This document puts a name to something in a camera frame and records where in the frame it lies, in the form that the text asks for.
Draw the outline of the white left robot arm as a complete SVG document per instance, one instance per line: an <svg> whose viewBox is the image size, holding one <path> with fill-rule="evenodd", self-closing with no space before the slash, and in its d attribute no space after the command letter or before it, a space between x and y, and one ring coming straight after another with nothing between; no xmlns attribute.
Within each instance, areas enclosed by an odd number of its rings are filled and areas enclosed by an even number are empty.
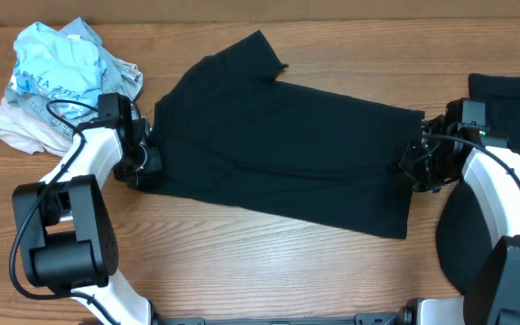
<svg viewBox="0 0 520 325"><path fill-rule="evenodd" d="M18 186L12 202L17 226L9 276L22 296L70 298L102 324L161 324L153 303L118 268L115 230L102 197L109 175L138 189L163 171L146 142L150 126L129 97L98 97L97 117L73 126L73 143L39 181Z"/></svg>

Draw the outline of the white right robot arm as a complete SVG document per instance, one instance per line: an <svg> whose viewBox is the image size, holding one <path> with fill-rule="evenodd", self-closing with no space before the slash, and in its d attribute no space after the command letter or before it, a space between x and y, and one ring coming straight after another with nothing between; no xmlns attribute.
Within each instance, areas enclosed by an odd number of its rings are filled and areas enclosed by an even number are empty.
<svg viewBox="0 0 520 325"><path fill-rule="evenodd" d="M419 299L403 307L395 324L520 324L520 155L506 134L486 124L486 106L467 98L422 124L400 170L413 191L437 191L463 180L482 211L493 250L476 282L459 298Z"/></svg>

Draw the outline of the black t-shirt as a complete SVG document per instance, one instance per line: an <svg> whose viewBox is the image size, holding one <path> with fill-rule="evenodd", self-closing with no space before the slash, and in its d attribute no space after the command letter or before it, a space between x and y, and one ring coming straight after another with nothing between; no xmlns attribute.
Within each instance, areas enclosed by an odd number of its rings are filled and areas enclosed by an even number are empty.
<svg viewBox="0 0 520 325"><path fill-rule="evenodd" d="M421 111L279 80L254 32L192 66L155 106L162 171L143 191L403 239L412 181L398 169Z"/></svg>

